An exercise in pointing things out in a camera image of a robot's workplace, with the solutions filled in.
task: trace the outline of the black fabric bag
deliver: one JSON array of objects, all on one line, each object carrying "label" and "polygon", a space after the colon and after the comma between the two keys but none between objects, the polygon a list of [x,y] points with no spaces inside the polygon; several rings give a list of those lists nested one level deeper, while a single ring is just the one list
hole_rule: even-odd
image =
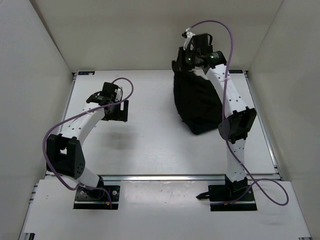
[{"label": "black fabric bag", "polygon": [[209,80],[193,71],[175,69],[173,94],[176,109],[191,132],[199,135],[218,128],[222,121],[222,103]]}]

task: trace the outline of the white enclosure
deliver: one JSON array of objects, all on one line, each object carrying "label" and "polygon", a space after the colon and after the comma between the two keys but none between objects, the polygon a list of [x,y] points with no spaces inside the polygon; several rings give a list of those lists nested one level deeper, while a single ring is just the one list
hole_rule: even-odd
[{"label": "white enclosure", "polygon": [[[161,239],[202,239],[198,230],[205,239],[298,240],[310,234],[320,239],[319,9],[319,0],[0,0],[0,239],[18,239],[33,186],[45,176],[41,142],[46,130],[64,114],[76,114],[93,89],[99,90],[103,82],[115,77],[133,79],[135,93],[140,94],[130,100],[129,121],[125,125],[99,122],[97,129],[102,133],[94,129],[83,149],[96,173],[118,175],[115,179],[122,180],[114,182],[123,191],[121,208],[74,211],[74,193],[47,175],[30,205],[21,239],[24,233],[36,233],[35,240],[152,239],[153,232]],[[271,204],[256,187],[258,211],[254,213],[212,215],[207,212],[208,202],[194,198],[212,180],[223,179],[226,148],[219,145],[217,132],[202,136],[205,142],[212,140],[214,147],[210,148],[181,127],[173,104],[170,68],[184,42],[181,33],[207,19],[231,28],[231,69],[248,70],[249,86],[244,75],[232,77],[246,102],[255,103],[266,127],[264,132],[264,125],[256,119],[254,139],[245,150],[246,165],[258,177],[272,179],[279,177],[274,164],[279,166],[285,180],[281,184],[290,196],[286,207]],[[207,23],[194,31],[212,34],[214,50],[228,56],[230,40],[223,27]],[[78,76],[73,81],[71,72],[83,70],[97,71],[97,75]],[[144,86],[149,95],[141,96]],[[150,97],[157,101],[147,102]],[[163,127],[167,127],[157,129],[160,138],[154,141],[144,127],[155,128],[159,122],[143,122],[137,116],[148,110],[154,111],[150,121],[162,115]],[[184,149],[198,146],[200,153],[177,155],[177,146],[173,146],[177,141],[166,141],[167,136],[179,139]],[[270,146],[264,137],[269,137]],[[148,162],[152,152],[154,161]],[[101,156],[106,154],[110,159],[104,161]],[[212,154],[219,160],[202,161]],[[193,157],[201,164],[193,165]],[[168,159],[176,161],[169,165]],[[114,160],[125,165],[112,163]],[[163,176],[163,182],[156,182],[141,176],[152,174],[176,178]],[[205,175],[207,180],[192,174]],[[284,200],[276,185],[263,185],[271,196]],[[192,219],[203,223],[188,225]],[[59,234],[53,232],[53,223]],[[228,223],[234,226],[230,230],[223,228]]]},{"label": "white enclosure", "polygon": [[320,239],[320,1],[285,0],[249,70],[280,171]]},{"label": "white enclosure", "polygon": [[[73,72],[170,69],[183,31],[217,19],[234,36],[231,67],[248,70],[282,0],[31,0]],[[227,56],[229,35],[205,24],[213,45]]]},{"label": "white enclosure", "polygon": [[45,174],[41,141],[63,117],[72,75],[28,0],[0,3],[0,239],[19,237]]}]

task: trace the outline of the purple cable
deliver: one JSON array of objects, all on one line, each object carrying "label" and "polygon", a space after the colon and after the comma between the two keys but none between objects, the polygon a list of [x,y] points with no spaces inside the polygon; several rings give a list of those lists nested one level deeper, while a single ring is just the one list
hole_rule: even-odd
[{"label": "purple cable", "polygon": [[[228,72],[229,72],[229,65],[231,62],[231,57],[232,57],[232,53],[234,51],[234,38],[232,35],[232,32],[230,30],[230,28],[225,25],[223,22],[217,21],[217,20],[204,20],[204,21],[200,21],[194,25],[192,25],[189,29],[194,28],[195,26],[198,26],[200,24],[203,23],[216,23],[216,24],[220,24],[222,26],[224,26],[227,31],[229,32],[230,35],[230,41],[231,41],[231,46],[230,46],[230,54],[229,54],[229,58],[228,61],[226,62],[226,67],[225,67],[225,73],[224,73],[224,86],[223,86],[223,101],[222,101],[222,120],[226,119],[226,95],[227,95],[227,83],[228,83]],[[252,179],[253,183],[244,191],[244,193],[237,199],[235,200],[230,200],[230,201],[224,201],[224,202],[217,202],[217,203],[213,203],[212,205],[222,205],[222,204],[230,204],[230,203],[235,203],[236,201],[238,201],[239,199],[241,199],[252,187],[253,185],[257,185],[259,187],[259,189],[261,190],[261,192],[274,204],[279,205],[279,206],[286,206],[289,203],[289,195],[287,193],[287,191],[285,190],[285,188],[278,183],[275,180],[272,179],[268,179],[268,178],[261,178],[261,179],[255,179],[254,176],[249,172],[249,170],[246,168],[246,166],[240,161],[240,159],[234,154],[234,152],[232,151],[231,147],[230,147],[230,143],[228,140],[225,141],[230,153],[232,154],[232,156],[234,157],[234,159],[243,167],[243,169],[248,173],[248,175],[250,176],[250,178]],[[274,199],[272,199],[267,193],[266,191],[260,186],[260,184],[258,182],[260,181],[271,181],[277,185],[279,185],[282,190],[284,191],[284,194],[286,196],[286,201],[285,203],[279,203],[277,201],[275,201]]]},{"label": "purple cable", "polygon": [[104,188],[102,188],[102,187],[86,186],[86,185],[83,185],[83,184],[81,184],[81,183],[78,183],[75,187],[71,187],[71,186],[69,186],[69,185],[64,181],[64,179],[63,179],[63,178],[59,175],[59,173],[55,170],[55,168],[53,167],[53,165],[51,164],[51,162],[50,162],[50,160],[49,160],[49,157],[48,157],[47,152],[46,152],[46,143],[47,143],[47,139],[48,139],[50,133],[51,133],[54,129],[56,129],[57,127],[61,126],[62,124],[65,124],[65,123],[67,123],[67,122],[69,122],[69,121],[71,121],[71,120],[80,118],[80,117],[86,115],[87,113],[94,112],[95,110],[102,109],[102,108],[107,108],[107,107],[112,107],[112,106],[121,104],[121,103],[123,103],[124,101],[126,101],[128,98],[130,98],[131,95],[132,95],[132,93],[134,92],[134,84],[133,84],[128,78],[119,77],[119,78],[115,79],[112,83],[115,83],[116,81],[121,80],[121,79],[128,81],[128,82],[130,83],[130,85],[131,85],[131,92],[130,92],[130,94],[129,94],[126,98],[122,99],[122,100],[119,101],[119,102],[110,103],[110,104],[107,104],[107,105],[103,105],[103,106],[98,106],[98,107],[92,108],[92,109],[90,109],[90,110],[88,110],[88,111],[82,112],[82,113],[80,113],[80,114],[78,114],[78,115],[72,116],[72,117],[70,117],[70,118],[68,118],[68,119],[66,119],[66,120],[63,120],[62,122],[57,123],[56,125],[54,125],[53,127],[51,127],[51,128],[46,132],[46,134],[44,135],[43,141],[42,141],[42,152],[43,152],[43,156],[44,156],[44,158],[45,158],[46,163],[48,164],[51,172],[54,173],[54,175],[56,176],[56,178],[57,178],[67,189],[69,189],[69,190],[71,190],[71,191],[75,191],[75,190],[77,190],[78,187],[81,186],[81,187],[84,187],[84,188],[87,188],[87,189],[90,189],[90,190],[102,190],[102,191],[104,191],[104,192],[106,193],[106,195],[108,196],[108,199],[109,199],[109,202],[110,202],[110,208],[111,208],[111,209],[112,209],[111,197],[110,197],[109,192],[108,192],[106,189],[104,189]]},{"label": "purple cable", "polygon": [[[200,21],[194,25],[192,25],[190,27],[190,29],[193,29],[195,26],[198,26],[200,24],[204,24],[204,23],[216,23],[216,24],[220,24],[222,26],[224,26],[229,35],[230,35],[230,54],[229,54],[229,57],[228,57],[228,61],[226,62],[226,67],[225,67],[225,73],[224,73],[224,76],[227,78],[228,76],[228,71],[229,71],[229,65],[230,65],[230,62],[231,62],[231,58],[232,58],[232,53],[234,52],[234,37],[232,36],[232,32],[231,32],[231,29],[225,25],[223,22],[221,21],[218,21],[218,20],[204,20],[204,21]],[[225,116],[225,108],[226,108],[226,95],[227,95],[227,80],[224,81],[224,88],[223,88],[223,100],[222,100],[222,120],[226,119],[226,116]]]}]

